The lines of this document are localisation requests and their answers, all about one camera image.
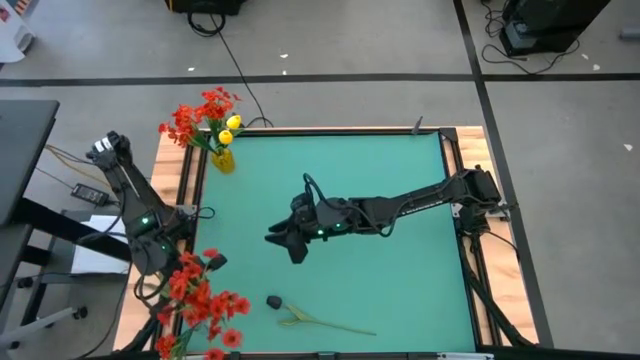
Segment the yellow flower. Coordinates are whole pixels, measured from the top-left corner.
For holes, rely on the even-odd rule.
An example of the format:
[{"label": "yellow flower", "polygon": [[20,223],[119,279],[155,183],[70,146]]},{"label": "yellow flower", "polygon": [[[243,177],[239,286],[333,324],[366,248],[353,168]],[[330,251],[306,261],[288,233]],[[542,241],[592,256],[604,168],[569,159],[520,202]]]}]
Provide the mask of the yellow flower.
[{"label": "yellow flower", "polygon": [[229,145],[233,142],[233,134],[229,130],[222,130],[218,134],[218,140],[220,140],[221,144]]},{"label": "yellow flower", "polygon": [[237,129],[240,127],[240,124],[242,124],[242,118],[240,115],[233,115],[227,120],[227,127],[229,129]]}]

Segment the teal surface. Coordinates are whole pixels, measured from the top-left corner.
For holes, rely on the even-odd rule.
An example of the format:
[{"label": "teal surface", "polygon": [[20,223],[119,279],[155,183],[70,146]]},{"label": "teal surface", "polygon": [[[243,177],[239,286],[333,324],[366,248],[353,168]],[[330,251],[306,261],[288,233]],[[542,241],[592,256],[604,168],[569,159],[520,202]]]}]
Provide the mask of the teal surface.
[{"label": "teal surface", "polygon": [[[437,135],[238,138],[233,152],[233,174],[208,165],[202,205],[217,214],[199,222],[195,250],[220,249],[229,262],[210,275],[214,291],[236,291],[252,303],[248,316],[231,322],[244,332],[242,352],[474,351],[450,207],[401,218],[386,239],[313,241],[300,265],[264,240],[269,226],[289,216],[304,172],[326,196],[345,198],[396,196],[443,180]],[[269,308],[269,295],[377,336],[282,327],[278,320],[290,314]],[[210,346],[203,333],[189,350]]]}]

